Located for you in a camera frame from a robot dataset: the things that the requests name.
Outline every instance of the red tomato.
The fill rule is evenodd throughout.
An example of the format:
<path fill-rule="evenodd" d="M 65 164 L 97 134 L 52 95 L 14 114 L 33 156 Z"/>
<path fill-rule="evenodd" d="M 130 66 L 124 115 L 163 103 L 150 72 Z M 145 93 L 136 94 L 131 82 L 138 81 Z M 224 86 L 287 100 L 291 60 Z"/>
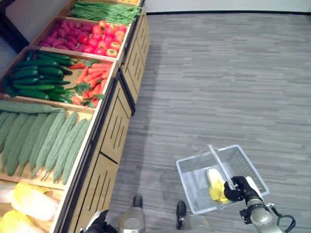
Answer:
<path fill-rule="evenodd" d="M 113 39 L 114 42 L 117 42 L 119 44 L 122 44 L 122 41 L 123 41 L 123 36 L 120 36 L 120 35 L 117 35 L 115 36 L 115 38 Z"/>
<path fill-rule="evenodd" d="M 105 20 L 101 20 L 101 21 L 99 21 L 98 25 L 101 26 L 102 28 L 105 28 L 107 23 Z"/>
<path fill-rule="evenodd" d="M 117 35 L 120 35 L 120 36 L 124 37 L 125 36 L 125 32 L 124 31 L 116 31 L 115 36 L 117 36 Z"/>
<path fill-rule="evenodd" d="M 117 57 L 118 56 L 118 52 L 116 50 L 113 49 L 108 49 L 106 52 L 106 55 L 108 57 Z"/>
<path fill-rule="evenodd" d="M 94 26 L 93 26 L 93 33 L 102 34 L 103 32 L 102 32 L 101 26 L 99 26 L 99 25 L 94 25 Z"/>
<path fill-rule="evenodd" d="M 93 48 L 97 48 L 97 44 L 98 44 L 98 41 L 95 39 L 90 39 L 88 41 L 88 45 L 92 46 Z"/>
<path fill-rule="evenodd" d="M 83 52 L 87 52 L 87 53 L 93 53 L 94 52 L 94 48 L 90 45 L 86 45 L 84 48 L 83 48 Z"/>
<path fill-rule="evenodd" d="M 124 25 L 124 24 L 119 24 L 117 26 L 117 31 L 123 31 L 123 32 L 126 32 L 127 30 L 127 27 Z"/>
<path fill-rule="evenodd" d="M 105 36 L 110 36 L 112 38 L 115 37 L 115 33 L 116 33 L 116 30 L 111 27 L 106 28 L 104 32 Z"/>
<path fill-rule="evenodd" d="M 107 41 L 101 40 L 100 42 L 98 42 L 97 47 L 107 50 L 110 47 L 110 43 Z"/>
<path fill-rule="evenodd" d="M 93 33 L 93 34 L 92 34 L 92 39 L 97 40 L 97 41 L 100 41 L 100 40 L 102 40 L 102 34 Z"/>
<path fill-rule="evenodd" d="M 117 42 L 112 42 L 112 43 L 110 44 L 110 48 L 111 48 L 111 49 L 114 49 L 114 50 L 116 50 L 116 51 L 119 51 L 120 47 L 121 47 L 121 45 L 118 44 Z"/>
<path fill-rule="evenodd" d="M 110 43 L 113 42 L 113 38 L 110 37 L 110 36 L 105 36 L 104 39 L 103 39 L 103 41 L 107 41 L 107 42 L 109 42 L 109 44 L 110 44 Z"/>
<path fill-rule="evenodd" d="M 87 45 L 89 37 L 87 35 L 79 35 L 77 40 L 80 44 Z"/>
<path fill-rule="evenodd" d="M 100 55 L 100 56 L 105 56 L 106 55 L 106 50 L 102 48 L 96 48 L 94 50 L 94 54 Z"/>

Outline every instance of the plastic basket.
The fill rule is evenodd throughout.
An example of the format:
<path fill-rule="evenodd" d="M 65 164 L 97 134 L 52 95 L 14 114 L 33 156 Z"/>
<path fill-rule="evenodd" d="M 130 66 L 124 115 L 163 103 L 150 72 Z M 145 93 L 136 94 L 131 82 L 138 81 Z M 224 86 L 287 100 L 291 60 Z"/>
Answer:
<path fill-rule="evenodd" d="M 234 188 L 231 177 L 250 176 L 262 196 L 269 193 L 269 188 L 238 145 L 214 150 L 211 145 L 197 155 L 176 161 L 179 176 L 184 187 L 191 211 L 198 215 L 212 210 L 224 209 L 233 202 L 221 203 L 209 196 L 207 171 L 217 169 L 223 179 Z"/>

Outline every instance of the floor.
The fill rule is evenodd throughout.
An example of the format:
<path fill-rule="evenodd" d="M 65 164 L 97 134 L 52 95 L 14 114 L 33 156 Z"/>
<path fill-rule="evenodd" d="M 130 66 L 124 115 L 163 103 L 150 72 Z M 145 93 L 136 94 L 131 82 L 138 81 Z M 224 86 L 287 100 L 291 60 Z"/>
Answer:
<path fill-rule="evenodd" d="M 151 46 L 110 209 L 144 197 L 149 231 L 175 226 L 186 200 L 176 160 L 206 143 L 240 145 L 292 233 L 311 232 L 311 18 L 148 16 Z M 218 233 L 254 233 L 238 203 L 207 214 Z"/>

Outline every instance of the baseboard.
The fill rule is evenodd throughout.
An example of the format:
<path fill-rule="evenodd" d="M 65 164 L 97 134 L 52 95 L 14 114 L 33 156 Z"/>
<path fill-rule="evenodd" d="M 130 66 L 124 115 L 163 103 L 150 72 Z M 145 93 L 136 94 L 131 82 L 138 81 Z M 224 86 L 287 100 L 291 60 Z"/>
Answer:
<path fill-rule="evenodd" d="M 292 11 L 167 11 L 167 12 L 147 12 L 147 15 L 177 15 L 177 14 L 237 14 L 237 13 L 259 13 L 259 14 L 285 14 L 285 15 L 305 15 L 310 16 L 311 12 L 292 12 Z"/>

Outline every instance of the cable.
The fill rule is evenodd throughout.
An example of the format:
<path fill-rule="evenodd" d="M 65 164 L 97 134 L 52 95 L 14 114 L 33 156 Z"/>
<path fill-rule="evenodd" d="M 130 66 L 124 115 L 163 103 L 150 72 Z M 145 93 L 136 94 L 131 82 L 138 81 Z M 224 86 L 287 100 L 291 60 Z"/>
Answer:
<path fill-rule="evenodd" d="M 280 220 L 282 218 L 290 218 L 292 222 L 290 223 L 289 227 L 285 230 L 285 233 L 291 232 L 291 230 L 296 226 L 296 220 L 293 216 L 291 215 L 282 215 L 280 214 L 275 207 L 271 206 L 272 211 L 275 213 L 275 215 L 278 217 L 277 218 L 277 225 L 279 226 Z"/>

